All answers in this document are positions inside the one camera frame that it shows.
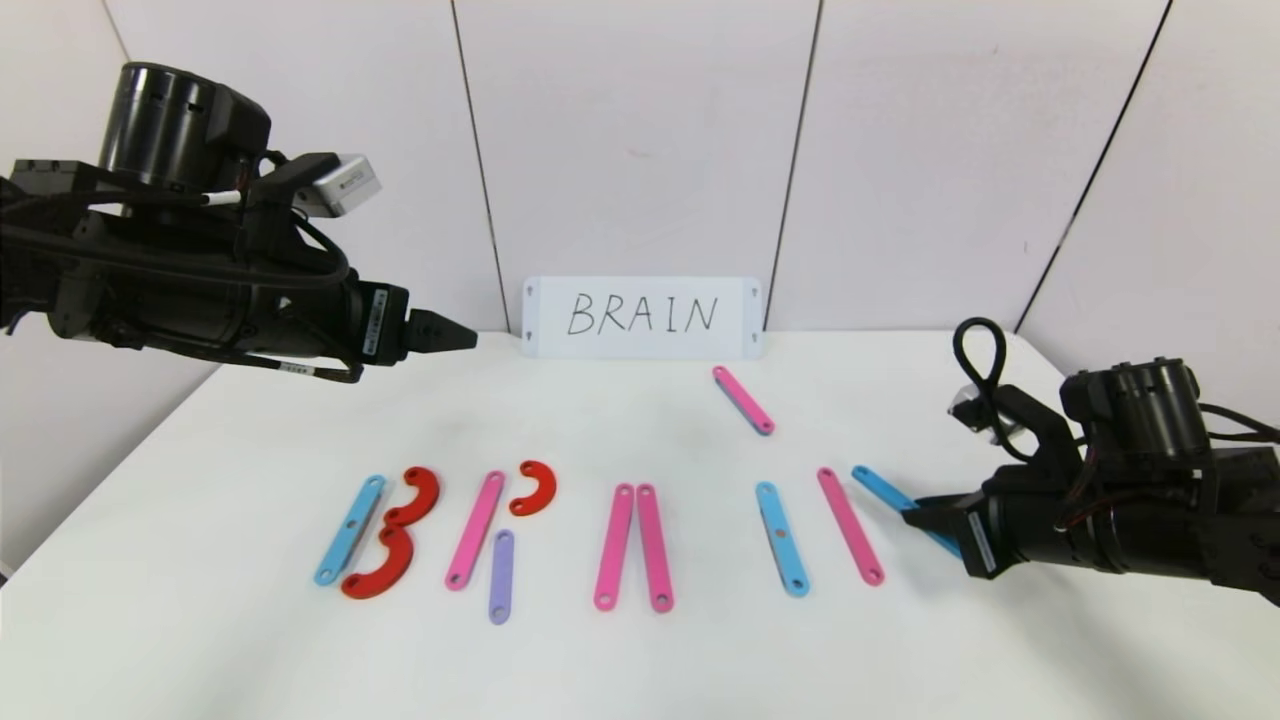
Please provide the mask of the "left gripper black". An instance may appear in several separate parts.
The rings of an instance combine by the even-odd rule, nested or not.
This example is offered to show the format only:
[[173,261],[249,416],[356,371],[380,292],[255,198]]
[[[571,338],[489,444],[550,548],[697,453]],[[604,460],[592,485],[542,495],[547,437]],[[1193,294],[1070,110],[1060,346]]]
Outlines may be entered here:
[[[389,366],[406,354],[443,354],[477,346],[477,332],[438,313],[412,309],[410,293],[357,272],[338,284],[288,290],[271,306],[271,352]],[[404,351],[397,336],[404,324]]]

